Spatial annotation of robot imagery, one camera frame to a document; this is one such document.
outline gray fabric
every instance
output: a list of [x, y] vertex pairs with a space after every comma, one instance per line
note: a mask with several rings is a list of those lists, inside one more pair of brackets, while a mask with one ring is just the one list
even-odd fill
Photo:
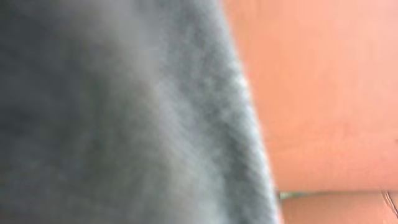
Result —
[[2, 1], [0, 69], [0, 223], [277, 223], [218, 2]]

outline blurry gray fabric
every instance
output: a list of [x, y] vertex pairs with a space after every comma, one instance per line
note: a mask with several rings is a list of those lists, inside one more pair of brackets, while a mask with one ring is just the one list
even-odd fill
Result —
[[0, 223], [277, 223], [219, 4], [2, 1]]

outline dark gray cloth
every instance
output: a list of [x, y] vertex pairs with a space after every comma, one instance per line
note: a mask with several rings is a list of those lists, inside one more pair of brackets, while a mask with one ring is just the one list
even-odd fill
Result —
[[0, 223], [273, 224], [219, 3], [0, 3]]

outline gray garment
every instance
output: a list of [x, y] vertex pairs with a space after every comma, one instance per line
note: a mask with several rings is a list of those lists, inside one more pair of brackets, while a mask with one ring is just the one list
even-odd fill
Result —
[[0, 223], [277, 223], [218, 4], [2, 1]]

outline orange surface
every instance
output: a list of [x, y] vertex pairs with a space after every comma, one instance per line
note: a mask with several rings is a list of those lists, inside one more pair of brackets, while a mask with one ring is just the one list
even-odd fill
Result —
[[398, 1], [224, 0], [280, 190], [398, 190]]
[[282, 209], [285, 224], [398, 224], [382, 193], [292, 198], [283, 201]]

